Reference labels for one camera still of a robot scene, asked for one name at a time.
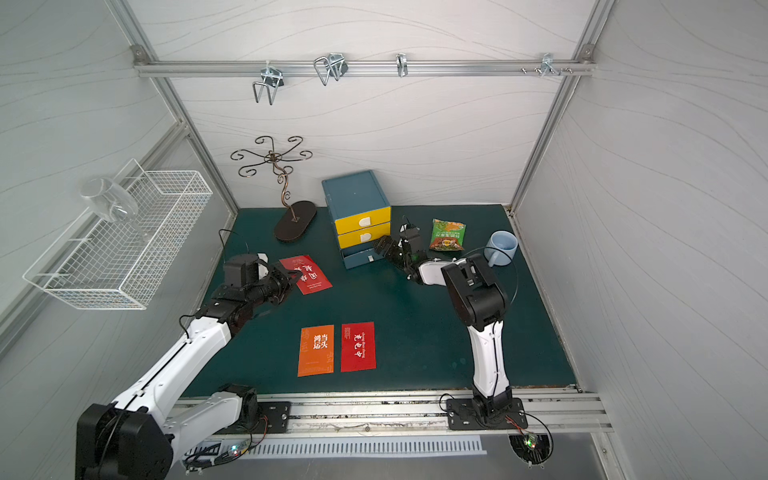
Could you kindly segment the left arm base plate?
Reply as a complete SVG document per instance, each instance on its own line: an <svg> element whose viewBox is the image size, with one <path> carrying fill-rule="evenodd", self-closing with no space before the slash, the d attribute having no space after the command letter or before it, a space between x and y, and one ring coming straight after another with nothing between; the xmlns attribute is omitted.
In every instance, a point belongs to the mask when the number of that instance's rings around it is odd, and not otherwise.
<svg viewBox="0 0 768 480"><path fill-rule="evenodd" d="M287 401L244 403L239 426L247 432L283 434L288 430L292 404Z"/></svg>

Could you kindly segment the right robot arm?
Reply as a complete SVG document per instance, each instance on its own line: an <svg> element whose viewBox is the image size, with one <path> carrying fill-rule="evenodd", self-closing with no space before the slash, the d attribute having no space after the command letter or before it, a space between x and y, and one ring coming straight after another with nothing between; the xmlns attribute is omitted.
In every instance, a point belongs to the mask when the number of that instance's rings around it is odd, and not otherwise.
<svg viewBox="0 0 768 480"><path fill-rule="evenodd" d="M511 301L488 261L472 253L463 258L431 258L421 248L420 230L410 224L398 238L383 236L374 251L420 285L443 286L452 306L467 327L473 354L472 407L476 418L487 425L513 405L505 371L503 320Z"/></svg>

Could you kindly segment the teal drawer cabinet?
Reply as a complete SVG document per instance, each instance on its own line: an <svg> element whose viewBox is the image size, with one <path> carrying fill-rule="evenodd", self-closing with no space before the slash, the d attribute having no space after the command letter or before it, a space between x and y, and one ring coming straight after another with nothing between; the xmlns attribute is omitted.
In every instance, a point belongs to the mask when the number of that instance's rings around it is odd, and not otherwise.
<svg viewBox="0 0 768 480"><path fill-rule="evenodd" d="M321 184L337 243L339 235L335 229L335 220L356 213L391 207L374 172L371 170L326 179Z"/></svg>

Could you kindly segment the red postcard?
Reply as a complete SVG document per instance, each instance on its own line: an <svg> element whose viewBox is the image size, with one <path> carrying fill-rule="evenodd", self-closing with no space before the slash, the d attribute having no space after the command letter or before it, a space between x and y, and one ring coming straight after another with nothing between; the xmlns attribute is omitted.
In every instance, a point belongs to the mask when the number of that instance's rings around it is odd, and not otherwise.
<svg viewBox="0 0 768 480"><path fill-rule="evenodd" d="M377 367L375 326L373 322L343 324L341 371L374 370Z"/></svg>
<svg viewBox="0 0 768 480"><path fill-rule="evenodd" d="M301 273L297 286L303 295L317 293L332 287L326 275L308 255L281 259L280 263L287 270Z"/></svg>

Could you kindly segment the teal bottom drawer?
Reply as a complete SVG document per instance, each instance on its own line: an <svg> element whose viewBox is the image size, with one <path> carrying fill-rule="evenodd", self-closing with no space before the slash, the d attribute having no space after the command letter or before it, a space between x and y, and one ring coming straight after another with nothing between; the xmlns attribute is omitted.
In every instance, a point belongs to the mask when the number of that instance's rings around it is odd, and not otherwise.
<svg viewBox="0 0 768 480"><path fill-rule="evenodd" d="M370 241L342 249L340 253L345 268L350 270L382 260L383 257L375 251L375 244L375 241Z"/></svg>

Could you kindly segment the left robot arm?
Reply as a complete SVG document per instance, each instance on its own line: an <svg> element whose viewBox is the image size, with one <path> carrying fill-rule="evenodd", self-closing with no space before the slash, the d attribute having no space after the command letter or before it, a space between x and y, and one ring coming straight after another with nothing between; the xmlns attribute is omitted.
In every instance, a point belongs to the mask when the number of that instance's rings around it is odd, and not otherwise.
<svg viewBox="0 0 768 480"><path fill-rule="evenodd" d="M228 384L186 413L171 411L191 382L259 307L281 305L301 272L264 254L224 265L225 281L182 327L179 340L131 387L108 404L93 404L76 426L78 479L163 479L185 453L229 427L267 431L269 418L254 388Z"/></svg>

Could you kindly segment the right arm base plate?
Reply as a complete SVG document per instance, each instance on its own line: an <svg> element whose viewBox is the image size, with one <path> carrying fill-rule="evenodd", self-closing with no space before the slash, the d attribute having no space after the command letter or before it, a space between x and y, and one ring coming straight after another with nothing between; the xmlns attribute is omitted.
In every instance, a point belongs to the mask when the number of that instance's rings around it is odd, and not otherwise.
<svg viewBox="0 0 768 480"><path fill-rule="evenodd" d="M527 429L522 400L511 398L500 408L485 411L474 399L450 398L445 402L448 428L454 431Z"/></svg>

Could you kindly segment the orange postcard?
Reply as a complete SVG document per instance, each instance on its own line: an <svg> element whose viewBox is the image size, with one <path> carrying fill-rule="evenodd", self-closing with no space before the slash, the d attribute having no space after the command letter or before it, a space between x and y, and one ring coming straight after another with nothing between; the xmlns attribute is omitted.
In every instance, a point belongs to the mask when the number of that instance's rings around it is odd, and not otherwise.
<svg viewBox="0 0 768 480"><path fill-rule="evenodd" d="M301 330L298 376L334 372L334 326L315 326Z"/></svg>

